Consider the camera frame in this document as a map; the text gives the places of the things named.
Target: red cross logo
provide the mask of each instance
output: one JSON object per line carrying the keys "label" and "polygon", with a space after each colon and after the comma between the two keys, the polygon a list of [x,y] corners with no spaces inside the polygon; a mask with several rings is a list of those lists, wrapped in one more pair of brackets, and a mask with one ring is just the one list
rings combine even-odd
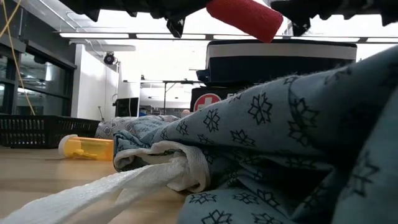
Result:
{"label": "red cross logo", "polygon": [[196,100],[195,104],[193,105],[193,112],[196,112],[210,104],[217,103],[219,101],[221,101],[221,98],[214,93],[204,94]]}

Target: security camera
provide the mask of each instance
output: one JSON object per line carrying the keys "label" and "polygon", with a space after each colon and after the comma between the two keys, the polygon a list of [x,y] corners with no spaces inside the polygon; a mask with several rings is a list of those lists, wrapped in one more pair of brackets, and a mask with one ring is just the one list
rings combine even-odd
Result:
{"label": "security camera", "polygon": [[118,62],[118,59],[114,56],[114,52],[107,52],[104,57],[104,63],[107,65],[114,65]]}

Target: window frame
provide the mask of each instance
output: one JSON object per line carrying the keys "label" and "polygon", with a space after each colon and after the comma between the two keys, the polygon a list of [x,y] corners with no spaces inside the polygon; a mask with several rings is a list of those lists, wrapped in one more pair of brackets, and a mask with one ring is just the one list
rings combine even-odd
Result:
{"label": "window frame", "polygon": [[[65,85],[67,86],[68,94],[60,94],[53,91],[48,91],[46,89],[37,88],[35,86],[25,84],[24,87],[27,90],[36,91],[38,93],[43,93],[49,96],[54,96],[63,100],[62,103],[62,116],[70,116],[72,112],[72,94],[73,94],[73,75],[74,70],[77,68],[76,65],[70,63],[68,60],[60,58],[45,48],[31,42],[26,41],[25,43],[13,39],[13,43],[18,42],[19,45],[25,45],[23,47],[23,51],[19,51],[19,49],[14,49],[16,53],[16,59],[18,67],[21,67],[21,54],[25,52],[31,54],[33,56],[42,57],[46,61],[58,66],[61,69],[65,70],[65,75],[67,78],[65,79]],[[0,114],[16,114],[17,109],[17,99],[18,99],[18,88],[22,88],[22,85],[19,83],[19,79],[17,77],[17,69],[15,66],[15,62],[12,56],[11,48],[6,44],[2,44],[0,42],[0,55],[3,57],[7,57],[7,69],[6,69],[6,77],[0,77],[0,84],[4,84],[4,97],[3,97],[3,109],[0,111]]]}

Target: ceiling light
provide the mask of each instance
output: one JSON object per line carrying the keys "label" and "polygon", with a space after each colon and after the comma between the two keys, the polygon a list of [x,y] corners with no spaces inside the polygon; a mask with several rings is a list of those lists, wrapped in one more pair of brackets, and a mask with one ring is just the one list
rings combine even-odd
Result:
{"label": "ceiling light", "polygon": [[61,37],[81,39],[128,39],[129,34],[123,33],[88,33],[88,32],[62,32]]}
{"label": "ceiling light", "polygon": [[359,38],[354,38],[354,37],[291,37],[291,39],[334,41],[334,42],[357,42],[357,41],[359,41]]}
{"label": "ceiling light", "polygon": [[388,43],[398,43],[398,37],[391,38],[369,38],[367,42],[388,42]]}
{"label": "ceiling light", "polygon": [[[179,39],[171,34],[137,34],[138,39]],[[201,34],[183,34],[181,39],[205,39]]]}
{"label": "ceiling light", "polygon": [[[89,43],[84,43],[88,46],[88,50],[90,51],[91,45]],[[133,45],[116,45],[116,44],[93,44],[93,48],[97,51],[104,52],[133,52],[136,50],[136,46]]]}
{"label": "ceiling light", "polygon": [[216,40],[256,40],[255,37],[250,35],[214,35]]}

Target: wooden floor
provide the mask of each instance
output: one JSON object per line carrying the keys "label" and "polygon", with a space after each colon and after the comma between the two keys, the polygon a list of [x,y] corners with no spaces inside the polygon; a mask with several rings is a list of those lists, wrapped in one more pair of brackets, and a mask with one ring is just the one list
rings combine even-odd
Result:
{"label": "wooden floor", "polygon": [[[0,218],[26,203],[115,173],[111,162],[61,159],[54,149],[0,148]],[[82,211],[80,219],[111,205],[112,195]],[[186,195],[168,188],[136,202],[111,223],[175,223]]]}

